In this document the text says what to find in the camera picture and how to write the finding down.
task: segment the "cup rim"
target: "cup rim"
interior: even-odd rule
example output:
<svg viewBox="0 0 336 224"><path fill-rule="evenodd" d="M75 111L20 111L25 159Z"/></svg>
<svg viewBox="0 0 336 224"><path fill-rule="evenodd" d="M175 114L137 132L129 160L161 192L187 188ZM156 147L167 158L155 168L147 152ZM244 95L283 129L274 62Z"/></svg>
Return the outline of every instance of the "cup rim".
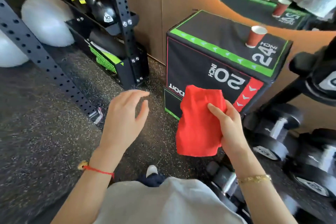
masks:
<svg viewBox="0 0 336 224"><path fill-rule="evenodd" d="M278 0L278 3L282 4L282 5L290 5L292 3L292 1L290 1L290 0Z"/></svg>
<svg viewBox="0 0 336 224"><path fill-rule="evenodd" d="M252 26L251 30L254 33L258 34L258 35L265 35L265 34L267 34L267 29L264 28L264 27L262 27L262 26Z"/></svg>

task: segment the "person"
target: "person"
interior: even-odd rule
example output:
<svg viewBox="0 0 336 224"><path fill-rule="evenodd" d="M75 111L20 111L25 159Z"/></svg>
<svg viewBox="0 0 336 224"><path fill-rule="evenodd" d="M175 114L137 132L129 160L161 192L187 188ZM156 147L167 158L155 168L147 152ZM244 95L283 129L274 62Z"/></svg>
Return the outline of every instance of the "person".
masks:
<svg viewBox="0 0 336 224"><path fill-rule="evenodd" d="M100 144L92 154L89 166L112 173L126 149L141 132L149 113L148 101L140 113L135 108L149 92L129 90L115 97L109 107ZM270 179L251 151L243 134L239 113L226 101L227 112L208 104L221 125L222 147L228 155L254 224L297 223ZM245 178L254 177L251 181ZM107 223L246 223L230 211L199 180L167 178L159 187L148 187L138 181L117 182L108 187L111 175L85 170L69 194L52 224Z"/></svg>

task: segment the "forearm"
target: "forearm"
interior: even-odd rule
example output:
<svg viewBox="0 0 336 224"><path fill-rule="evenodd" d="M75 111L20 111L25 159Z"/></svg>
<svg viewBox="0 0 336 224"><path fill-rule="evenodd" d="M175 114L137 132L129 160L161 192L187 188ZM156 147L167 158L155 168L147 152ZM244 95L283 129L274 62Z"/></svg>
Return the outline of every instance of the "forearm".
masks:
<svg viewBox="0 0 336 224"><path fill-rule="evenodd" d="M114 172L122 158L118 149L97 148L89 165L96 169ZM71 191L51 224L90 224L97 218L111 175L86 170Z"/></svg>
<svg viewBox="0 0 336 224"><path fill-rule="evenodd" d="M266 174L249 147L230 157L237 178ZM240 185L254 224L296 224L271 181L246 182Z"/></svg>

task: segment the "paper cup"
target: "paper cup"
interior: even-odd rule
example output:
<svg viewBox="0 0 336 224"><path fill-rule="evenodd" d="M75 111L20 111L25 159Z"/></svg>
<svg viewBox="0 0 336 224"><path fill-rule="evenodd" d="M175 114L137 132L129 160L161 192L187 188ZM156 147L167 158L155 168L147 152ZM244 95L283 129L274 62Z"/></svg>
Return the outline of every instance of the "paper cup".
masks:
<svg viewBox="0 0 336 224"><path fill-rule="evenodd" d="M275 7L272 16L279 18L291 3L290 0L278 0L278 5Z"/></svg>
<svg viewBox="0 0 336 224"><path fill-rule="evenodd" d="M264 35L267 34L267 29L262 26L253 26L249 34L249 38L246 41L248 48L255 48L257 44L262 40Z"/></svg>

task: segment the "red towel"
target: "red towel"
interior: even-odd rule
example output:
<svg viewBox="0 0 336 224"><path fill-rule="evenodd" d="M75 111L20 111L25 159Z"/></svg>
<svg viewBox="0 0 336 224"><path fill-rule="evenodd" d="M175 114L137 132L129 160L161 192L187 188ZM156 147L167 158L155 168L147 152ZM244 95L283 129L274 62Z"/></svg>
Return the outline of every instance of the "red towel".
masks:
<svg viewBox="0 0 336 224"><path fill-rule="evenodd" d="M194 85L185 89L182 117L176 133L177 153L193 157L214 156L221 146L221 125L209 111L208 103L226 112L221 90L205 90Z"/></svg>

